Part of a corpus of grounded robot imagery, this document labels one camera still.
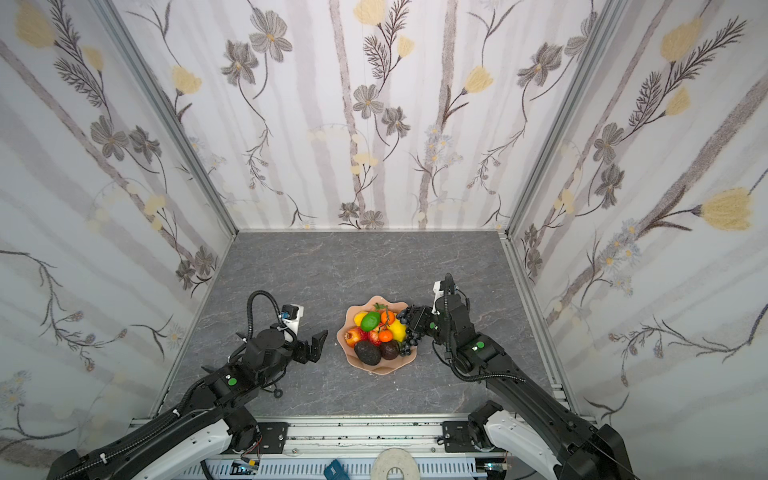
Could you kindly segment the dark fake grape bunch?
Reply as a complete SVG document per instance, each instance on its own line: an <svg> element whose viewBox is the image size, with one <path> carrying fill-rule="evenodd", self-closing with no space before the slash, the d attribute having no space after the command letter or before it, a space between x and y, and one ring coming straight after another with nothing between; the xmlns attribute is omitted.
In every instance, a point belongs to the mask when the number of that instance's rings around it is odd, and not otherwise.
<svg viewBox="0 0 768 480"><path fill-rule="evenodd" d="M403 325L406 326L406 338L403 342L399 342L400 344L400 355L402 357L409 356L413 349L416 348L419 344L420 338L414 338L411 336L411 332L409 331L409 312L410 309L413 306L407 307L402 312L398 313L396 318L399 320Z"/></svg>

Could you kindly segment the yellow fake lemon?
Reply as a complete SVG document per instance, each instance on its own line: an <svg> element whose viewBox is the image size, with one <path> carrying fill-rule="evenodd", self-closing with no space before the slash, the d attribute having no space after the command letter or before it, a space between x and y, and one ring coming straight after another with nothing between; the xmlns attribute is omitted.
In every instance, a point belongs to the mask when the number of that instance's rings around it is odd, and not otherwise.
<svg viewBox="0 0 768 480"><path fill-rule="evenodd" d="M356 325L357 327L360 327L360 326L362 325L362 322L363 322L364 318L365 318L367 315L368 315L368 312L367 312L367 311L360 311L360 312L358 312L358 313L357 313L357 314L354 316L354 318L353 318L353 321L354 321L355 325Z"/></svg>
<svg viewBox="0 0 768 480"><path fill-rule="evenodd" d="M406 338L406 326L399 320L394 320L388 325L388 330L392 333L392 339L397 342L403 342Z"/></svg>

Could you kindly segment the small orange tangerine with stem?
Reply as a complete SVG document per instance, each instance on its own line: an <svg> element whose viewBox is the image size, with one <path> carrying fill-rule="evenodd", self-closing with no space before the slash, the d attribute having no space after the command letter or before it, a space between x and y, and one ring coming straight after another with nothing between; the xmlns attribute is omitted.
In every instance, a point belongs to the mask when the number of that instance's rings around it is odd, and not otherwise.
<svg viewBox="0 0 768 480"><path fill-rule="evenodd" d="M397 320L396 313L389 310L384 309L380 311L380 324L382 326L389 326L393 324Z"/></svg>

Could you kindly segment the dark brown round fruit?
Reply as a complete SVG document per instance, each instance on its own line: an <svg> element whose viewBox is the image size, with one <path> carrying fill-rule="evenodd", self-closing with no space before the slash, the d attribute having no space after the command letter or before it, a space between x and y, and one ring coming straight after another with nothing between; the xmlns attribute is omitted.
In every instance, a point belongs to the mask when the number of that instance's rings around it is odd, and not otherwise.
<svg viewBox="0 0 768 480"><path fill-rule="evenodd" d="M381 358L386 361L395 360L400 356L400 344L395 340L382 342L379 350Z"/></svg>

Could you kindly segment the magenta fake dragon fruit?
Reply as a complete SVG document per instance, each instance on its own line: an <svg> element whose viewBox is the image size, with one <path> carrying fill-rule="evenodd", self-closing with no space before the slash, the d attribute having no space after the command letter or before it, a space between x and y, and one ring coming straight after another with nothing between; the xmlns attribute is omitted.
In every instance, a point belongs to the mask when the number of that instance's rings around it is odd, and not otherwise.
<svg viewBox="0 0 768 480"><path fill-rule="evenodd" d="M377 330L372 330L367 333L368 340L375 346L378 346L381 344L379 332Z"/></svg>

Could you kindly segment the red yellow fake peach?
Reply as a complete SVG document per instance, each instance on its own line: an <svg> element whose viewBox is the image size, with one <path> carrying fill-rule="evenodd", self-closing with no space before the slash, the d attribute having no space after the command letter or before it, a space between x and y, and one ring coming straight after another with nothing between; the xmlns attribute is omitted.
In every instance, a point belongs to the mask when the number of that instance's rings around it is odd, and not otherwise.
<svg viewBox="0 0 768 480"><path fill-rule="evenodd" d="M352 327L344 333L344 341L350 348L365 339L366 333L360 327Z"/></svg>

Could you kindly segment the green fake lime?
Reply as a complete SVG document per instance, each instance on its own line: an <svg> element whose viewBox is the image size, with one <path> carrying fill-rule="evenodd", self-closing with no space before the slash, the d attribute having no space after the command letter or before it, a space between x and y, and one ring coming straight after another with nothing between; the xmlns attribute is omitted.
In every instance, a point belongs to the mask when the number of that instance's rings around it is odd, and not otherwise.
<svg viewBox="0 0 768 480"><path fill-rule="evenodd" d="M364 332L374 331L381 324L381 314L379 312L367 312L361 319L359 327Z"/></svg>

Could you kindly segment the pink scalloped fruit bowl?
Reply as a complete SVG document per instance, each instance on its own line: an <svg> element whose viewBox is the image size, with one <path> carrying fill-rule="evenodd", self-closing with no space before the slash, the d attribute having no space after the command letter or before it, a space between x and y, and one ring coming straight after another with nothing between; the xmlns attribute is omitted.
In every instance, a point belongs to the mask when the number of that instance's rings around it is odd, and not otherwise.
<svg viewBox="0 0 768 480"><path fill-rule="evenodd" d="M412 363L417 357L418 349L416 347L412 347L408 356L398 356L392 360L382 358L378 364L368 365L358 358L354 352L354 348L349 346L345 340L346 331L356 326L354 323L354 316L360 312L377 311L377 305L381 306L382 308L388 307L390 311L394 311L395 313L399 313L408 306L408 304L405 302L389 302L379 295L372 297L364 305L351 306L347 310L343 327L336 333L336 340L343 350L346 356L346 360L352 367L365 370L376 375L388 375L395 370L398 370L405 365Z"/></svg>

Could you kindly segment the dark fake avocado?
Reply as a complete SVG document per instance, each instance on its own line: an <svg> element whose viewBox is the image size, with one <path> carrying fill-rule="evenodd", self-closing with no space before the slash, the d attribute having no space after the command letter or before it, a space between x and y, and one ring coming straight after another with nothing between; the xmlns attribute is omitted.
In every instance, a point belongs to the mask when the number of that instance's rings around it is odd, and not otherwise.
<svg viewBox="0 0 768 480"><path fill-rule="evenodd" d="M357 358L365 365L376 366L381 361L379 346L373 345L368 340L357 343L354 347Z"/></svg>

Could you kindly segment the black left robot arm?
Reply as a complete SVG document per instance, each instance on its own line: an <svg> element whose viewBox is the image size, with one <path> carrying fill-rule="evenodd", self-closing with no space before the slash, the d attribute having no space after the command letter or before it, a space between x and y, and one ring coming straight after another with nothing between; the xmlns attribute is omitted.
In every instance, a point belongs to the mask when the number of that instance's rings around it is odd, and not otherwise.
<svg viewBox="0 0 768 480"><path fill-rule="evenodd" d="M246 408L265 391L279 397L276 384L292 362L318 362L328 332L309 342L287 327L268 328L244 338L227 362L193 383L165 413L85 455L70 450L51 465L49 479L169 478L210 455L251 453L264 434Z"/></svg>

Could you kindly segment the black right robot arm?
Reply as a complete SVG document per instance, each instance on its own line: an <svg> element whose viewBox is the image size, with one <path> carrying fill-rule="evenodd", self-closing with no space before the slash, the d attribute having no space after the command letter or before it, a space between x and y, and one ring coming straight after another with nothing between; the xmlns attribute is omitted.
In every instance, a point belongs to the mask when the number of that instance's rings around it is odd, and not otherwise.
<svg viewBox="0 0 768 480"><path fill-rule="evenodd" d="M475 329L458 293L440 292L432 307L409 306L397 315L406 339L430 337L446 349L445 362L466 382L481 382L501 400L475 422L483 448L518 457L546 479L633 479L621 435L575 414L525 374L504 348Z"/></svg>

